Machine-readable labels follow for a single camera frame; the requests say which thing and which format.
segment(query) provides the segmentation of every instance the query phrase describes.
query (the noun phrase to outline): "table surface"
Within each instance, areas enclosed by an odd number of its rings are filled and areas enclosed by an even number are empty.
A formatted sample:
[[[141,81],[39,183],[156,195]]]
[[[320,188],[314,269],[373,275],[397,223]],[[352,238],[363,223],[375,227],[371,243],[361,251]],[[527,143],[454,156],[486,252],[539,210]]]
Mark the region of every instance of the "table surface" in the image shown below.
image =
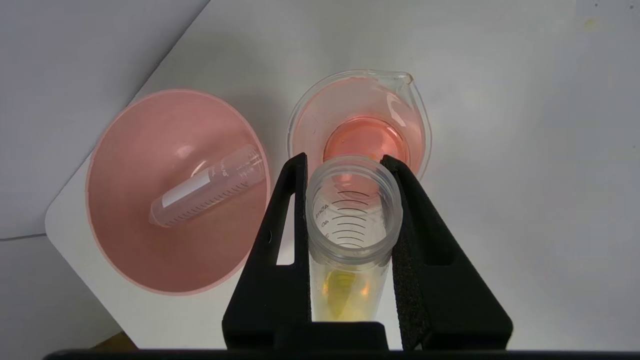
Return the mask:
[[[628,350],[640,333],[638,1],[217,0],[136,98],[194,88],[237,108],[275,179],[291,110],[346,69],[411,72],[433,131],[422,184],[512,317],[509,348]],[[239,274],[186,297],[121,278],[92,239],[88,160],[47,234],[139,347],[224,347]],[[282,261],[291,257],[291,223]],[[399,348],[390,277],[378,319]]]

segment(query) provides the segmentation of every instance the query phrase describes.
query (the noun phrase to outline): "glass beaker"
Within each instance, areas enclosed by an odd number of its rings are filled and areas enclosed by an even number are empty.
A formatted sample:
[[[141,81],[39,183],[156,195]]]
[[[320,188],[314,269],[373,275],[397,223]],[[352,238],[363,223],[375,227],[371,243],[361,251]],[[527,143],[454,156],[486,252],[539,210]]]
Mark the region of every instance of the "glass beaker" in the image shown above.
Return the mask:
[[[315,320],[372,320],[402,224],[396,180],[369,158],[338,156],[316,169],[306,195]]]
[[[312,86],[289,121],[289,156],[307,153],[309,174],[341,155],[380,161],[385,154],[420,178],[431,152],[431,129],[411,74],[349,70]]]

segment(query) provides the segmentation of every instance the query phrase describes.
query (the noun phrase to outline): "red liquid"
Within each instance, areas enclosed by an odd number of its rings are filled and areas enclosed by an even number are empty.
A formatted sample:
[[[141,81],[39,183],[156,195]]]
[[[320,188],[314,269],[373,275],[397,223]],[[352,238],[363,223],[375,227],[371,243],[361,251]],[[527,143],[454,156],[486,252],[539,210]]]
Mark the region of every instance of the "red liquid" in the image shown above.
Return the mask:
[[[384,155],[409,163],[409,148],[388,122],[372,117],[354,117],[329,136],[323,161],[340,155],[362,155],[379,162]]]

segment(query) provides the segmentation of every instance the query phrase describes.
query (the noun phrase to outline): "white surface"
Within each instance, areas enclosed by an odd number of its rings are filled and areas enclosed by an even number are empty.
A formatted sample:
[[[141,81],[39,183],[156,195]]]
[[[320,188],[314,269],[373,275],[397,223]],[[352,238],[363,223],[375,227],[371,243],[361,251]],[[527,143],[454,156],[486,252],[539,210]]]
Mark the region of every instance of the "white surface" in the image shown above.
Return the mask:
[[[509,347],[634,349],[639,12],[627,0],[217,0],[138,97],[186,87],[227,100],[275,178],[289,113],[314,82],[353,68],[413,73],[434,139],[422,183],[512,317]],[[139,345],[222,345],[237,276],[181,298],[119,278],[86,223],[86,165],[49,210],[51,241]]]
[[[0,1],[0,238],[44,215],[206,0]]]
[[[0,242],[0,359],[41,360],[120,331],[46,237]]]

